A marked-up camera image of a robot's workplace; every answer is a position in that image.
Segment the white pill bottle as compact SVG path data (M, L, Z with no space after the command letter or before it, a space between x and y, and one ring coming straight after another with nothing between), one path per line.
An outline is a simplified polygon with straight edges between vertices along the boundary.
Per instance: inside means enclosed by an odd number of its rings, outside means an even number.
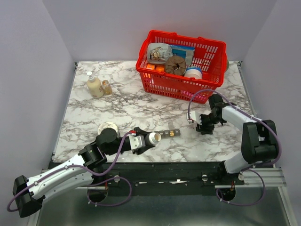
M151 132L144 138L146 145L157 145L161 141L161 135L158 132Z

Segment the grey weekly pill organizer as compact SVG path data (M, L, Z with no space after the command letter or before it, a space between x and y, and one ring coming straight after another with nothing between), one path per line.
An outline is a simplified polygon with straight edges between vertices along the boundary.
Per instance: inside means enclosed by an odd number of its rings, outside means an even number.
M176 129L174 127L173 122L168 123L168 129L159 130L158 133L161 135L162 139L175 138L181 136L180 129Z

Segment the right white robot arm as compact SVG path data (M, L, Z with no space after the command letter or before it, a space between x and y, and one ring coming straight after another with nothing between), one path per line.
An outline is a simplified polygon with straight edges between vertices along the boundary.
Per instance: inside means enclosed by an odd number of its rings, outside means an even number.
M242 132L240 152L220 163L216 173L217 181L223 185L233 180L233 174L248 169L256 163L266 163L279 155L279 144L275 123L261 120L243 112L233 103L225 102L214 94L209 98L211 112L200 114L187 113L187 120L196 123L196 131L202 135L211 135L216 124L231 123Z

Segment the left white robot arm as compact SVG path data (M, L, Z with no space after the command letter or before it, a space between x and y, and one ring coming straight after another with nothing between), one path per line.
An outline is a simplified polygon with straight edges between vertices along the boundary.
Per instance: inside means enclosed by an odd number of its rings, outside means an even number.
M86 145L77 154L60 165L36 176L21 175L14 180L13 198L7 211L13 212L11 204L21 218L28 217L42 207L43 202L78 186L99 186L104 176L116 164L120 154L131 151L140 155L155 147L161 141L157 132L147 132L139 127L127 132L123 137L114 128L105 128L95 141Z

